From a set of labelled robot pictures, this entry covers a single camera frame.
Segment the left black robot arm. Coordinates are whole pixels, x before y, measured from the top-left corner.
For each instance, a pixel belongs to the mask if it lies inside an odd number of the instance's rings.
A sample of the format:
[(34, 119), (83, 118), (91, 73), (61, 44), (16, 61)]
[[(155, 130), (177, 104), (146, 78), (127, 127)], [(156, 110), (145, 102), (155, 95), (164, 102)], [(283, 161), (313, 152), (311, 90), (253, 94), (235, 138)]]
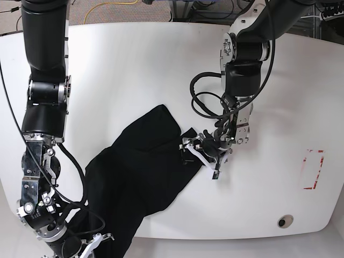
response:
[[(184, 138), (180, 149), (189, 151), (218, 179), (220, 167), (227, 161), (233, 145), (249, 140), (249, 117), (253, 100), (267, 84), (272, 72), (276, 39), (287, 32), (315, 1), (251, 1), (236, 17), (223, 36), (220, 73), (203, 72), (190, 82), (191, 107), (196, 113), (216, 120), (215, 131), (204, 130), (194, 138)], [(222, 114), (215, 114), (199, 99), (196, 82), (218, 77), (224, 88), (220, 100)]]

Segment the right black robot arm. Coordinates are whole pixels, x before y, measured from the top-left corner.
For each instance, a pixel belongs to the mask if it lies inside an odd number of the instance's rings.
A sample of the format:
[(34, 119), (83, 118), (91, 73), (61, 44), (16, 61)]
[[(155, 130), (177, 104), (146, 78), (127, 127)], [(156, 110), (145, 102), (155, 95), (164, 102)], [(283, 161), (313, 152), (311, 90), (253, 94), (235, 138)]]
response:
[(68, 74), (69, 1), (22, 1), (27, 61), (26, 111), (20, 133), (26, 145), (17, 215), (53, 251), (54, 257), (94, 257), (112, 234), (101, 229), (75, 233), (66, 221), (73, 209), (88, 210), (87, 198), (72, 201), (58, 192), (61, 166), (54, 147), (63, 147), (71, 77)]

